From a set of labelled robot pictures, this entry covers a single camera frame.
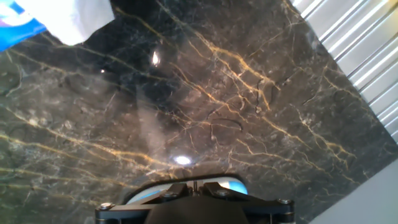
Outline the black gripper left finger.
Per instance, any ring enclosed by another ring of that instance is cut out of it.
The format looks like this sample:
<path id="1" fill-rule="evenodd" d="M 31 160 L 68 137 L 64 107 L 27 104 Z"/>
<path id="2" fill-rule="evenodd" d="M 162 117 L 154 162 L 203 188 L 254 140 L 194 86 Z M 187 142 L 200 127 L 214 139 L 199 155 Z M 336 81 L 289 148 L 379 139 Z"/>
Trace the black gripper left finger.
<path id="1" fill-rule="evenodd" d="M 127 197 L 127 202 L 124 204 L 102 203 L 95 210 L 95 223 L 112 224 L 122 223 L 123 220 L 145 218 L 157 205 L 192 196 L 192 193 L 193 187 L 186 182 L 152 186 L 132 197 Z"/>

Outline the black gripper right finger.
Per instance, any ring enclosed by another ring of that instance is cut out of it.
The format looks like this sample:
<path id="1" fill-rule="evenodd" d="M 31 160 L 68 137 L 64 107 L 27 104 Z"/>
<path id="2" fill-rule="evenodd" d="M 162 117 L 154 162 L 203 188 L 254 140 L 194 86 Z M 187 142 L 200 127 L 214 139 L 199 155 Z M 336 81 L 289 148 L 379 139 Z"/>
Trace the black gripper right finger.
<path id="1" fill-rule="evenodd" d="M 244 217 L 248 223 L 293 223 L 294 201 L 288 199 L 263 200 L 248 194 L 240 181 L 211 181 L 201 186 L 201 195 L 223 204 L 216 214 L 237 221 Z"/>

